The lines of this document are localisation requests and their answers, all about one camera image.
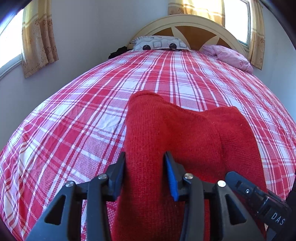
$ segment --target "metal screw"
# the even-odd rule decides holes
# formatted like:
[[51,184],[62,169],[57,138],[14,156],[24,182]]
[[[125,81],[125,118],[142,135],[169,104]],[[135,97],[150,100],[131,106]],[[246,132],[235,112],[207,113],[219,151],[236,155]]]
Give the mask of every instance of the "metal screw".
[[70,188],[74,185],[74,182],[73,181],[69,181],[69,182],[66,182],[66,187],[67,188]]
[[224,182],[223,180],[218,181],[217,184],[219,187],[222,187],[222,188],[226,186],[226,182]]
[[98,176],[99,179],[103,180],[107,178],[107,174],[106,173],[102,173]]
[[184,177],[185,177],[185,179],[192,179],[193,178],[193,174],[191,174],[191,173],[185,173]]

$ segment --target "white pillow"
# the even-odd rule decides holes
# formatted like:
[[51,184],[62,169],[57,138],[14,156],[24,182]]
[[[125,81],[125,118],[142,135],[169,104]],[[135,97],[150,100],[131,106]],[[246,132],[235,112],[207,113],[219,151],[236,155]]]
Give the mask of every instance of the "white pillow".
[[191,51],[181,39],[172,36],[142,36],[130,43],[134,44],[133,51],[155,49]]

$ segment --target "pillow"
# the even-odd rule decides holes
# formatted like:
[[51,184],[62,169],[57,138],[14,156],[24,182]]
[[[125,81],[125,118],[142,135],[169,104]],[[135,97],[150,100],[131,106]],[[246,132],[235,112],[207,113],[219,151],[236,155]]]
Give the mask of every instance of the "pillow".
[[172,36],[142,36],[134,39],[130,43],[135,44],[133,51],[155,49],[191,51],[181,39]]
[[235,50],[220,45],[203,45],[201,51],[207,56],[214,57],[237,69],[250,74],[253,73],[253,67],[250,62]]

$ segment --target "pink pillow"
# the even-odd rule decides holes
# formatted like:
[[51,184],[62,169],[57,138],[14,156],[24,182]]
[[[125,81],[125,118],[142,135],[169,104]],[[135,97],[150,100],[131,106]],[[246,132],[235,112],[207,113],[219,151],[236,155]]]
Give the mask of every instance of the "pink pillow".
[[253,74],[249,61],[235,50],[220,45],[203,45],[201,51],[207,56],[223,61],[237,69]]

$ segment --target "arched headboard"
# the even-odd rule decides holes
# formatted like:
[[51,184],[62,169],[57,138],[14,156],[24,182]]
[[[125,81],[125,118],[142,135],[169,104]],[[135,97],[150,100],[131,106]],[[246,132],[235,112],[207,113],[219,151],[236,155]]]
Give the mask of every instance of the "arched headboard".
[[[143,27],[131,40],[149,35],[180,38],[192,50],[200,50],[204,44],[222,45],[246,56],[244,48],[230,32],[200,16],[175,14],[160,18]],[[133,45],[128,43],[127,47],[132,48]]]

